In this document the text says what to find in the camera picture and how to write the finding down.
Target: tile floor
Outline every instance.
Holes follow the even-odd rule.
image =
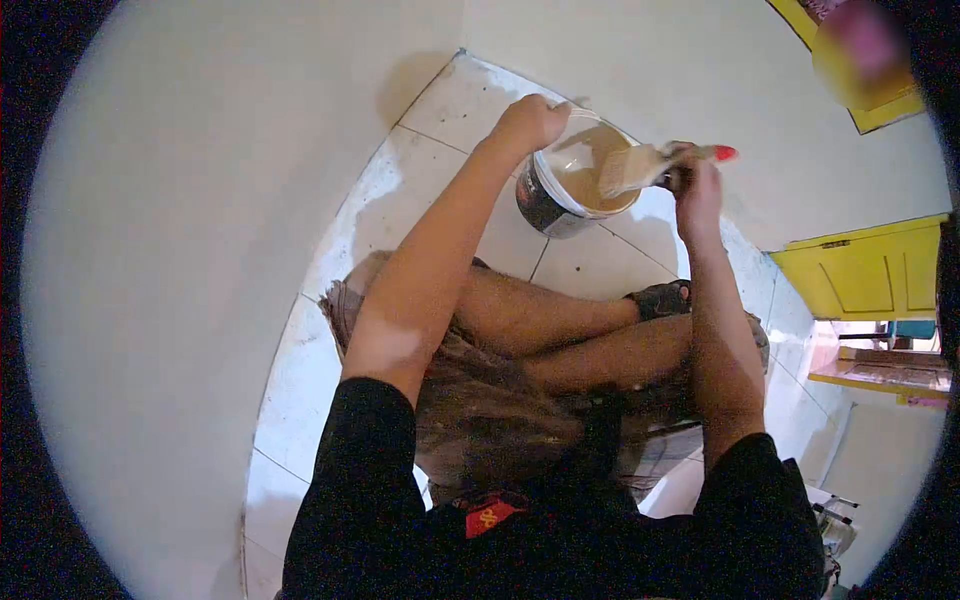
[[[339,378],[336,348],[316,300],[369,252],[395,248],[500,113],[534,92],[560,99],[508,71],[456,57],[390,132],[328,227],[293,300],[256,430],[245,526],[251,598],[271,597],[278,587],[286,540]],[[510,178],[504,186],[477,251],[494,269],[598,299],[689,277],[669,193],[645,190],[630,211],[572,239],[548,242],[520,216],[515,185]],[[761,318],[771,339],[767,426],[781,456],[797,457],[807,483],[815,485],[849,403],[833,386],[806,380],[817,329],[796,291],[732,223],[725,220],[722,233],[744,306]],[[699,465],[698,459],[689,461]],[[417,477],[430,508],[426,476]]]

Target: paintbrush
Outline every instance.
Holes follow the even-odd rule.
[[[675,142],[661,150],[653,144],[631,146],[610,153],[604,160],[597,181],[600,196],[616,198],[624,192],[655,185],[672,167],[692,156],[723,162],[736,158],[737,151],[719,145],[678,147]]]

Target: cloth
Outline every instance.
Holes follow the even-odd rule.
[[[282,597],[819,597],[816,520],[795,465],[766,434],[717,461],[692,516],[652,519],[562,473],[426,512],[412,474],[416,428],[395,387],[340,384]]]
[[[366,289],[389,257],[389,252],[371,253],[343,281],[333,281],[320,301],[341,357]],[[641,300],[650,300],[643,293],[632,296],[641,306]],[[766,369],[766,335],[759,319],[749,313],[747,319]],[[582,439],[588,409],[606,401],[616,405],[621,423],[612,473],[639,502],[703,445],[688,381],[684,367],[668,380],[625,395],[548,396],[515,361],[478,348],[454,319],[420,388],[416,463],[430,478],[435,504],[470,490],[509,486],[555,465]]]

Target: foot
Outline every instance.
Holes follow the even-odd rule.
[[[658,283],[640,292],[627,294],[624,298],[636,302],[641,321],[685,315],[690,312],[690,280],[677,279],[670,283]]]

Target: yellow door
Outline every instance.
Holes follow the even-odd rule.
[[[947,215],[793,242],[771,257],[818,319],[933,319]]]

